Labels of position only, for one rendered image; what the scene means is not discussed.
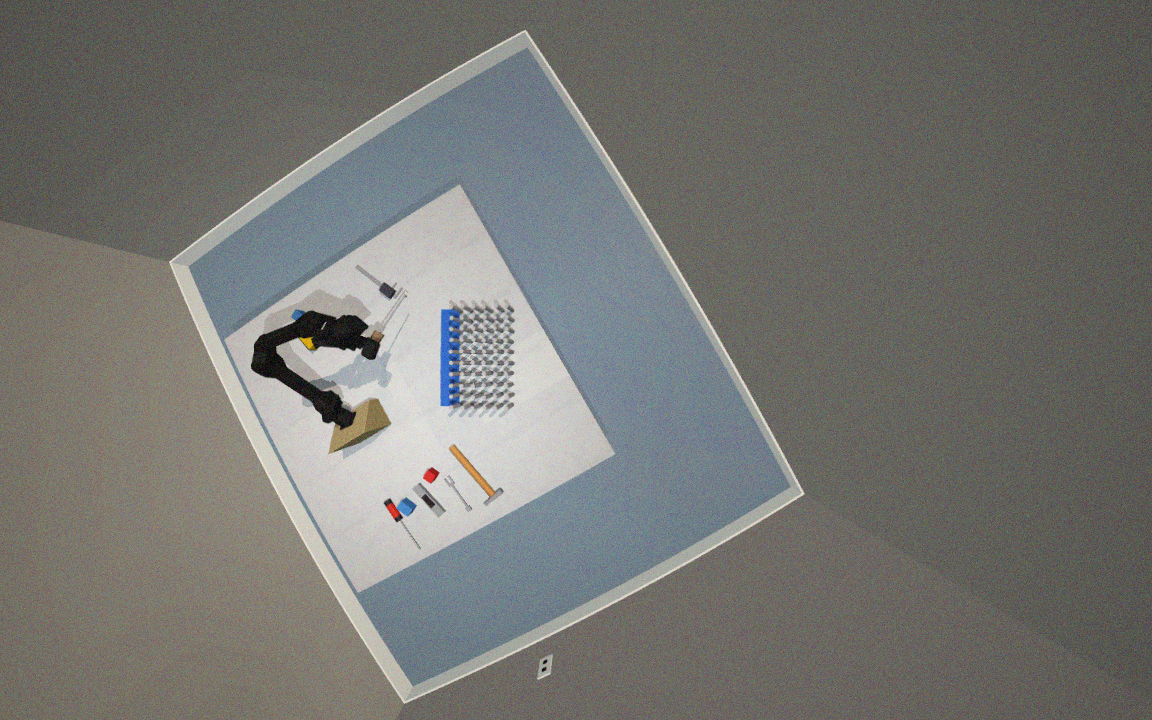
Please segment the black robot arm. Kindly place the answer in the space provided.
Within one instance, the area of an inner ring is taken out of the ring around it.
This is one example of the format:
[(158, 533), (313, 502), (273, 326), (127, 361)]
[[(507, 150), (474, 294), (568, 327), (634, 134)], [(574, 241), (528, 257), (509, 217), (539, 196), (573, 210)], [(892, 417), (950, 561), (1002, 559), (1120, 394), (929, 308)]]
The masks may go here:
[[(324, 323), (326, 323), (324, 325)], [(324, 325), (324, 327), (323, 327)], [(323, 331), (321, 331), (323, 329)], [(333, 389), (323, 391), (306, 382), (305, 378), (291, 372), (289, 366), (285, 366), (285, 359), (276, 354), (276, 346), (294, 340), (294, 338), (311, 338), (314, 348), (329, 347), (340, 348), (349, 338), (361, 341), (358, 334), (369, 329), (369, 324), (362, 323), (358, 316), (342, 314), (340, 318), (332, 314), (314, 313), (306, 311), (300, 316), (296, 323), (285, 325), (282, 328), (271, 331), (268, 334), (260, 334), (259, 340), (253, 343), (252, 372), (264, 377), (278, 379), (285, 386), (291, 387), (298, 395), (308, 397), (314, 404), (317, 414), (323, 415), (326, 423), (335, 423), (340, 429), (351, 427), (356, 414), (349, 414), (342, 407), (338, 393)]]

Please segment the wooden-handled hammer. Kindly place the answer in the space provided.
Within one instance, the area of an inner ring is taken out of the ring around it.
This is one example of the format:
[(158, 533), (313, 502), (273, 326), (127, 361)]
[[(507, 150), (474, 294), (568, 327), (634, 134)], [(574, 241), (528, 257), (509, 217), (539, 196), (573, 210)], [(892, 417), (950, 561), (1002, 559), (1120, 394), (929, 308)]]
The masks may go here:
[(456, 446), (452, 445), (450, 446), (450, 452), (452, 452), (452, 454), (454, 454), (454, 457), (456, 457), (461, 462), (461, 465), (467, 469), (468, 473), (470, 473), (471, 477), (473, 477), (473, 479), (477, 480), (477, 484), (479, 484), (479, 486), (482, 486), (484, 488), (484, 491), (486, 492), (486, 495), (490, 497), (488, 500), (486, 500), (486, 502), (484, 502), (485, 505), (486, 503), (492, 503), (495, 500), (497, 497), (502, 495), (503, 488), (497, 488), (497, 492), (495, 492), (495, 488), (492, 488), (492, 486), (488, 486), (488, 483), (486, 483), (486, 480), (483, 479), (483, 477), (482, 477), (480, 473), (477, 473), (477, 470), (472, 467), (471, 462), (468, 462), (465, 455), (461, 454), (460, 448), (457, 448)]

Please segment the blue flat strip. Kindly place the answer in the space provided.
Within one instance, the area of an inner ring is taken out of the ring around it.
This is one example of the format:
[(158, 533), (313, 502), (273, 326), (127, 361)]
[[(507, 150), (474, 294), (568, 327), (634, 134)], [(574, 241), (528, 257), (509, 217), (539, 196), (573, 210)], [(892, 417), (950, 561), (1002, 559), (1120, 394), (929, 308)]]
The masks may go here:
[(450, 384), (460, 382), (460, 376), (450, 377), (450, 372), (460, 372), (460, 365), (450, 365), (450, 361), (460, 361), (460, 354), (449, 354), (449, 350), (460, 350), (460, 343), (450, 342), (450, 338), (460, 340), (460, 333), (449, 331), (450, 327), (460, 328), (460, 323), (450, 323), (450, 316), (460, 319), (460, 313), (454, 310), (442, 310), (442, 393), (440, 393), (440, 406), (460, 404), (460, 387), (449, 388)]

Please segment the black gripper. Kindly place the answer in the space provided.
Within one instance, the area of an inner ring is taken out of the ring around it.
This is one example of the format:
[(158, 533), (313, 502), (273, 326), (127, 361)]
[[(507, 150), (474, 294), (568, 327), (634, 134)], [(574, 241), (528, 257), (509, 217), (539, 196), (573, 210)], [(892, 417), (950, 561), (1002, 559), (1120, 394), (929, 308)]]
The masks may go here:
[(358, 334), (358, 338), (361, 338), (361, 341), (355, 340), (355, 338), (346, 340), (344, 344), (340, 346), (340, 350), (351, 348), (351, 350), (355, 351), (355, 348), (362, 348), (362, 356), (367, 357), (369, 361), (374, 361), (381, 344), (371, 340), (371, 338), (362, 336), (362, 334)]

